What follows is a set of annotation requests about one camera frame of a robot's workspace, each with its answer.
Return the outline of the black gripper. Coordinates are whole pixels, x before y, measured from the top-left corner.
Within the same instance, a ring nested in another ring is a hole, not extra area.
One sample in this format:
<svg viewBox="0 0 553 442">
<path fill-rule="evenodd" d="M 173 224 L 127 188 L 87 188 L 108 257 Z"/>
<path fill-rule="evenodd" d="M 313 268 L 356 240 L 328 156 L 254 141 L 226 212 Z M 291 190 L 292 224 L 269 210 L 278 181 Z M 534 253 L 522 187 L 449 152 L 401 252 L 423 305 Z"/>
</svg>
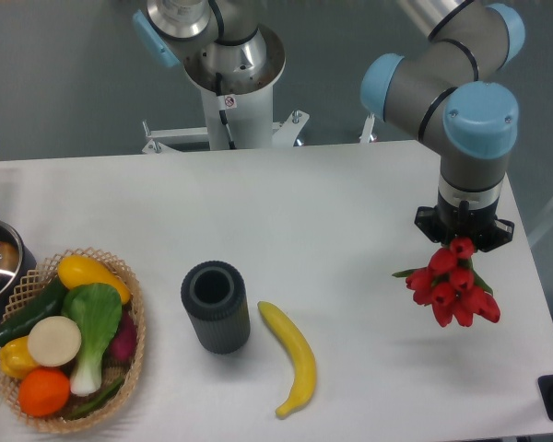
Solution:
<svg viewBox="0 0 553 442">
<path fill-rule="evenodd" d="M 455 238 L 469 238 L 476 250 L 490 252 L 512 241 L 515 224 L 496 216 L 498 203 L 476 209 L 467 201 L 457 206 L 439 200 L 420 206 L 414 224 L 432 242 L 448 246 Z"/>
</svg>

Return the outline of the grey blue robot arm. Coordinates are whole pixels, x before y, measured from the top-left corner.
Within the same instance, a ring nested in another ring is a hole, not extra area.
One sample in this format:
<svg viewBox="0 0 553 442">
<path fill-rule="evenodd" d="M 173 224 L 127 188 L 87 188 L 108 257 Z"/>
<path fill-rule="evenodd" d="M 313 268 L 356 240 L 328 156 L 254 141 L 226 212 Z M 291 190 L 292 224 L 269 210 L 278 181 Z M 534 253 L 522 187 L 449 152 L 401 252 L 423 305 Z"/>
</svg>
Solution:
<svg viewBox="0 0 553 442">
<path fill-rule="evenodd" d="M 429 48 L 414 61 L 393 53 L 376 59 L 362 79 L 361 103 L 440 156 L 438 200 L 418 209 L 418 228 L 437 243 L 466 237 L 478 250 L 495 250 L 513 236 L 513 223 L 496 209 L 519 106 L 488 77 L 521 50 L 524 24 L 502 4 L 405 1 L 402 8 Z M 133 26 L 160 64 L 182 65 L 199 89 L 212 149 L 294 143 L 293 124 L 273 120 L 283 44 L 261 24 L 254 1 L 149 1 Z"/>
</svg>

